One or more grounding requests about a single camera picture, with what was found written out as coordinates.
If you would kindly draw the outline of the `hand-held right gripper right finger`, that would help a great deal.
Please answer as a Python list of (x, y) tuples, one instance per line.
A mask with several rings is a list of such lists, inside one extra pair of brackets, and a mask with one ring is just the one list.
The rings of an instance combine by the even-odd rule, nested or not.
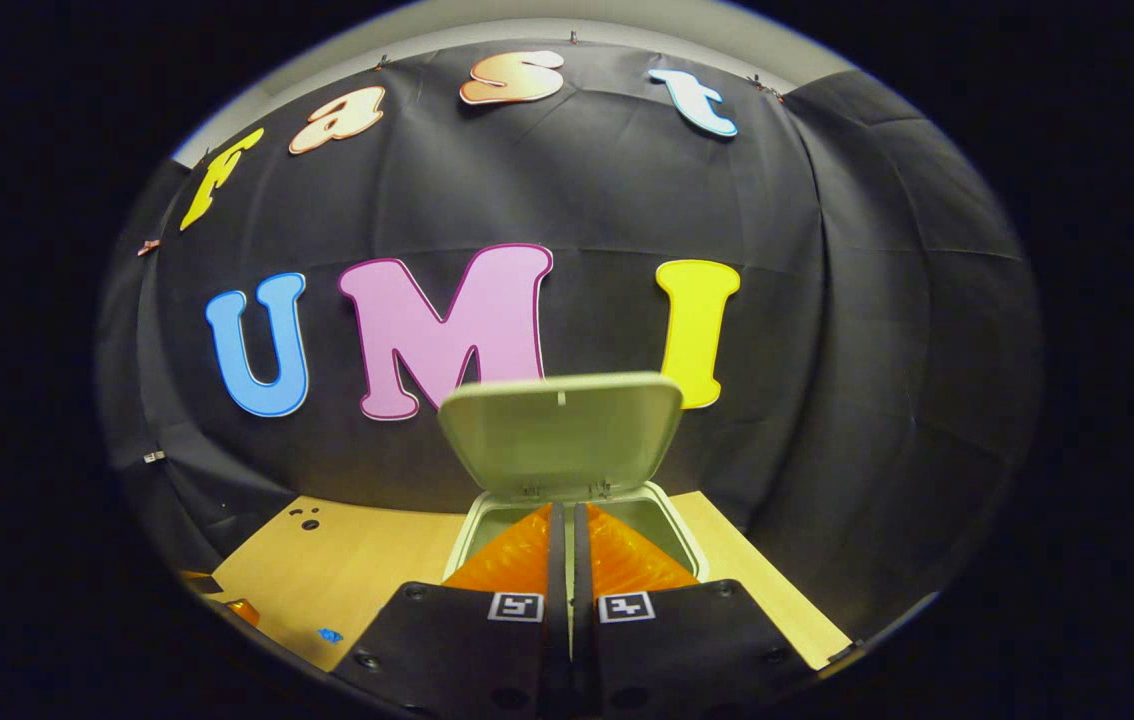
[(573, 688), (602, 719), (760, 719), (816, 671), (735, 579), (603, 593), (599, 515), (577, 505)]

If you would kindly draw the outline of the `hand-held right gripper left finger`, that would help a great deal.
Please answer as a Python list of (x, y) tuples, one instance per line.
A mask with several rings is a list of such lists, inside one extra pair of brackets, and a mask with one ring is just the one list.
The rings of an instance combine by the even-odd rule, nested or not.
[(406, 582), (331, 676), (407, 719), (538, 719), (561, 700), (570, 669), (564, 510), (532, 513), (545, 573), (528, 591)]

